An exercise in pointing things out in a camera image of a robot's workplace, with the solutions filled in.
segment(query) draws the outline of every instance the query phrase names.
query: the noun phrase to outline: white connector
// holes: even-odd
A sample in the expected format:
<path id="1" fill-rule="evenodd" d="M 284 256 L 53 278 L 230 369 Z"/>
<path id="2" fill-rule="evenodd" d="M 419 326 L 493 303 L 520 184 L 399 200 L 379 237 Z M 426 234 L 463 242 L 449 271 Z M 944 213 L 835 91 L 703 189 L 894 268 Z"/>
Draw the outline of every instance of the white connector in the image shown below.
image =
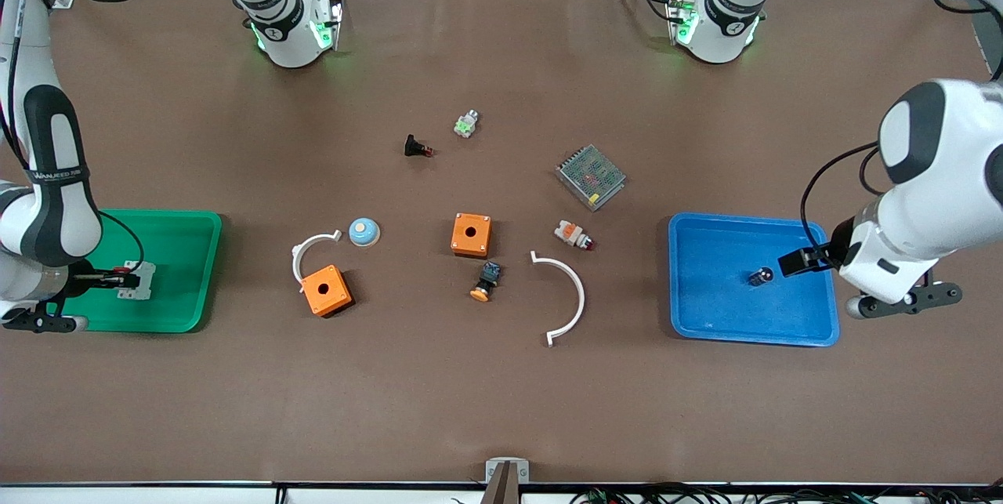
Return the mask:
<path id="1" fill-rule="evenodd" d="M 480 114 L 476 110 L 470 110 L 462 116 L 459 116 L 459 119 L 456 120 L 456 125 L 453 127 L 452 131 L 456 133 L 456 136 L 464 139 L 469 138 L 473 136 L 473 132 L 477 130 L 477 118 L 479 117 Z"/>
<path id="2" fill-rule="evenodd" d="M 567 220 L 561 221 L 558 228 L 554 230 L 554 235 L 566 244 L 586 251 L 592 251 L 596 246 L 595 242 L 585 234 L 585 230 L 581 226 L 576 226 Z"/>

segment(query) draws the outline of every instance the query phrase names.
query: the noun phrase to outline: blue tray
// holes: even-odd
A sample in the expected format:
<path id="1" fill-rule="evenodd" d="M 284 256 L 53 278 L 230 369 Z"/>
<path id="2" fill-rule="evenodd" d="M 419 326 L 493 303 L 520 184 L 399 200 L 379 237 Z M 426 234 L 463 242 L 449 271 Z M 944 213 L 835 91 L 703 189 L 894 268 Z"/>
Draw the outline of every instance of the blue tray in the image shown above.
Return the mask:
<path id="1" fill-rule="evenodd" d="M 824 243 L 825 232 L 810 224 Z M 669 223 L 672 326 L 683 337 L 828 347 L 840 338 L 830 272 L 791 278 L 777 258 L 807 247 L 796 220 L 677 214 Z M 759 267 L 773 282 L 747 283 Z"/>

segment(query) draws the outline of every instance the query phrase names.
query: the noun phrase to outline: white electrical component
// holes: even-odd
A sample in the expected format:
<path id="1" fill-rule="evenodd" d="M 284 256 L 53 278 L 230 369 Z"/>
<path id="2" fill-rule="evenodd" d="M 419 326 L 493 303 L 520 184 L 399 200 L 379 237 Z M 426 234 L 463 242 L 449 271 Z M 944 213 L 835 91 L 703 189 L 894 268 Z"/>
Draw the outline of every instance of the white electrical component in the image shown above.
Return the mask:
<path id="1" fill-rule="evenodd" d="M 456 136 L 461 138 L 469 138 L 473 136 L 473 132 L 477 130 L 477 118 L 480 114 L 476 110 L 470 110 L 459 119 L 456 120 L 456 125 L 453 127 L 452 131 L 456 133 Z"/>
<path id="2" fill-rule="evenodd" d="M 303 255 L 306 254 L 308 249 L 323 241 L 337 242 L 340 240 L 341 230 L 335 230 L 333 234 L 317 234 L 305 240 L 304 243 L 293 246 L 293 276 L 296 278 L 296 282 L 303 282 L 303 273 L 300 271 L 300 264 L 303 262 Z"/>
<path id="3" fill-rule="evenodd" d="M 585 286 L 582 285 L 582 279 L 579 278 L 578 273 L 569 267 L 567 263 L 562 263 L 562 261 L 558 261 L 557 259 L 537 257 L 537 251 L 530 252 L 530 259 L 533 260 L 534 265 L 542 263 L 545 265 L 555 265 L 558 269 L 562 269 L 562 271 L 571 277 L 572 282 L 575 283 L 575 290 L 578 291 L 578 310 L 575 312 L 575 317 L 558 329 L 547 332 L 547 346 L 553 347 L 555 339 L 571 331 L 571 328 L 575 327 L 578 320 L 582 319 L 582 312 L 585 311 Z"/>
<path id="4" fill-rule="evenodd" d="M 132 274 L 139 277 L 139 286 L 135 288 L 118 289 L 118 298 L 122 300 L 149 300 L 149 285 L 153 280 L 153 273 L 156 272 L 156 265 L 148 261 L 143 261 L 138 268 L 136 261 L 126 261 L 124 267 L 132 269 Z"/>
<path id="5" fill-rule="evenodd" d="M 561 224 L 554 230 L 554 235 L 566 244 L 579 249 L 592 251 L 596 247 L 596 242 L 585 235 L 585 230 L 581 226 L 576 226 L 567 220 L 561 221 Z"/>

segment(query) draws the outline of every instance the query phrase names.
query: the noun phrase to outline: green led light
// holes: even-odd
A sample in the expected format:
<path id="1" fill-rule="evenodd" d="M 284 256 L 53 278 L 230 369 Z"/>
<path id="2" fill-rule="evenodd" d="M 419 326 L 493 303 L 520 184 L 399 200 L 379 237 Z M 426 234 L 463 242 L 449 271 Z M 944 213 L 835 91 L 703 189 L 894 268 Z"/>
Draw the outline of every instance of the green led light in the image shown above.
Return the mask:
<path id="1" fill-rule="evenodd" d="M 319 45 L 321 49 L 331 47 L 331 44 L 333 43 L 331 41 L 331 28 L 328 28 L 323 23 L 317 24 L 316 22 L 310 22 L 310 25 L 312 26 L 314 36 L 317 39 L 317 45 Z"/>
<path id="2" fill-rule="evenodd" d="M 749 36 L 747 38 L 745 38 L 745 45 L 748 45 L 749 43 L 752 43 L 752 36 L 755 35 L 755 27 L 758 26 L 758 25 L 759 25 L 759 19 L 756 18 L 755 21 L 752 22 L 752 25 L 749 26 Z"/>
<path id="3" fill-rule="evenodd" d="M 677 36 L 679 43 L 687 44 L 693 39 L 693 30 L 699 22 L 699 18 L 700 16 L 696 12 L 690 12 L 686 21 L 679 25 L 679 35 Z"/>
<path id="4" fill-rule="evenodd" d="M 258 40 L 258 49 L 265 51 L 265 42 L 262 41 L 261 34 L 258 33 L 258 28 L 255 27 L 254 22 L 251 23 L 251 31 L 254 32 L 254 37 Z"/>

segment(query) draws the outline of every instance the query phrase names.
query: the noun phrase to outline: green tray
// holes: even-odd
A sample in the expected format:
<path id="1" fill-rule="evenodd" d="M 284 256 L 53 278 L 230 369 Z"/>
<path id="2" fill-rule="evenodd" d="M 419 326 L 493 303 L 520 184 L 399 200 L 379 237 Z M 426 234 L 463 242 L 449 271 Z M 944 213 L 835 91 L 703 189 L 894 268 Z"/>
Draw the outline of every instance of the green tray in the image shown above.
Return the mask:
<path id="1" fill-rule="evenodd" d="M 115 290 L 92 289 L 66 301 L 63 313 L 85 316 L 88 331 L 184 333 L 202 320 L 223 222 L 215 212 L 107 210 L 132 229 L 156 265 L 148 300 L 119 299 Z M 128 233 L 102 218 L 104 235 L 87 260 L 101 269 L 135 261 Z"/>

